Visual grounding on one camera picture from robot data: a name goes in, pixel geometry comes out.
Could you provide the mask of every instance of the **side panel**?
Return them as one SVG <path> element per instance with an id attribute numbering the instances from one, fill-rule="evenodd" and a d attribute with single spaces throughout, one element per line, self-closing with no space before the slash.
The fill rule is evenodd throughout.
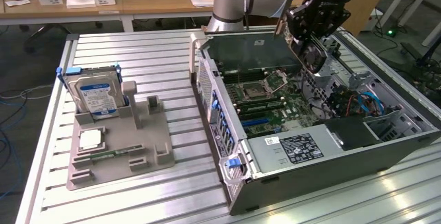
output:
<path id="1" fill-rule="evenodd" d="M 245 184 L 230 205 L 230 214 L 242 214 L 389 169 L 414 150 L 432 143 L 438 135 L 440 131 Z"/>

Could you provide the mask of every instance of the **floor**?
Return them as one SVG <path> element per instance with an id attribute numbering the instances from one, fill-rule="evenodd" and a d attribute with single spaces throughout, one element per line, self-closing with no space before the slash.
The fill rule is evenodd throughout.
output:
<path id="1" fill-rule="evenodd" d="M 385 10 L 392 1 L 393 0 L 381 0 L 378 8 Z M 394 17 L 400 15 L 402 9 L 410 2 L 412 0 L 402 1 L 397 11 L 393 14 Z M 184 27 L 191 28 L 189 19 L 186 19 L 186 24 L 183 19 L 163 20 L 163 27 L 158 27 L 155 21 L 156 20 L 147 20 L 143 22 L 136 22 L 138 30 L 179 29 Z M 198 18 L 195 21 L 199 25 L 207 23 L 206 18 Z M 440 21 L 440 13 L 425 6 L 420 6 L 414 16 L 406 24 L 408 34 L 398 34 L 393 40 L 397 43 L 404 41 L 410 42 L 424 53 L 426 48 L 421 46 L 421 42 Z M 385 28 L 388 28 L 393 23 L 394 20 L 392 19 L 385 25 Z M 50 31 L 44 37 L 33 43 L 36 52 L 33 54 L 27 54 L 23 51 L 23 43 L 29 34 L 40 28 L 40 25 L 31 25 L 29 27 L 31 30 L 28 32 L 21 32 L 17 26 L 9 26 L 8 31 L 0 35 L 0 92 L 12 89 L 28 89 L 54 82 L 55 69 L 59 65 L 66 34 L 63 34 L 59 30 Z M 67 27 L 74 33 L 78 34 L 123 32 L 122 24 L 116 21 L 103 22 L 103 28 L 98 28 L 95 23 L 68 24 Z M 7 27 L 0 26 L 0 33 L 5 29 Z M 393 46 L 392 42 L 376 37 L 369 32 L 361 33 L 358 39 L 374 52 Z M 396 60 L 397 62 L 404 61 L 402 55 L 400 54 L 400 48 L 386 51 L 382 53 L 382 56 L 388 59 Z M 438 48 L 433 58 L 437 60 L 441 58 L 441 48 Z M 48 94 L 50 92 L 51 89 L 44 88 L 42 90 L 36 90 L 29 97 L 37 97 Z M 8 103 L 19 104 L 21 103 L 21 100 L 23 99 L 16 99 Z M 13 128 L 7 130 L 8 138 L 16 146 L 17 157 L 23 168 L 21 171 L 24 172 L 24 182 L 31 169 L 32 157 L 43 119 L 46 116 L 48 100 L 48 98 L 28 100 L 25 104 L 25 117 Z M 0 120 L 9 116 L 9 114 L 16 110 L 15 108 L 16 106 L 0 105 Z M 4 160 L 5 153 L 0 153 L 0 165 Z M 0 170 L 0 195 L 11 189 L 17 177 L 17 166 L 13 163 L 13 160 L 9 160 L 5 167 Z M 13 189 L 13 192 L 7 197 L 0 199 L 1 224 L 15 223 L 24 184 L 25 183 L 20 183 Z"/>

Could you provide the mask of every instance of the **motherboard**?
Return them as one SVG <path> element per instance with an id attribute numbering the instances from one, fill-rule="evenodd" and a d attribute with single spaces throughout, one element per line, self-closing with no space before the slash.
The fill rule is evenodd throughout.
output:
<path id="1" fill-rule="evenodd" d="M 249 138 L 311 126 L 317 114 L 285 68 L 223 72 L 229 96 Z"/>

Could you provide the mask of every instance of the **power supply label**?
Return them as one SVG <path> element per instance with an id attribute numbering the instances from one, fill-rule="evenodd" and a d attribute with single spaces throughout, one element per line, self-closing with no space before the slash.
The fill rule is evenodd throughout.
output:
<path id="1" fill-rule="evenodd" d="M 279 139 L 285 152 L 293 164 L 298 164 L 323 157 L 310 134 L 302 134 Z"/>

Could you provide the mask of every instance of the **white cable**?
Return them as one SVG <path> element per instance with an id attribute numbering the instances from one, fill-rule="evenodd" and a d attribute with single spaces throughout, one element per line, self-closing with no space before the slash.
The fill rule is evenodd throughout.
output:
<path id="1" fill-rule="evenodd" d="M 4 97 L 4 96 L 0 95 L 0 98 L 3 98 L 3 99 L 16 99 L 16 98 L 23 98 L 23 99 L 25 99 L 25 97 L 24 97 L 24 94 L 25 94 L 25 93 L 29 93 L 29 92 L 33 91 L 33 90 L 37 90 L 37 89 L 42 89 L 42 88 L 47 88 L 47 87 L 54 87 L 54 84 L 51 84 L 51 85 L 43 85 L 43 86 L 37 86 L 37 87 L 29 88 L 29 89 L 24 90 L 24 91 L 23 91 L 19 95 L 16 95 L 16 96 Z M 44 96 L 39 96 L 39 97 L 33 97 L 33 98 L 28 98 L 28 100 L 32 100 L 32 99 L 43 99 L 43 98 L 47 98 L 47 97 L 50 97 L 50 96 L 51 96 L 51 94 L 44 95 Z"/>

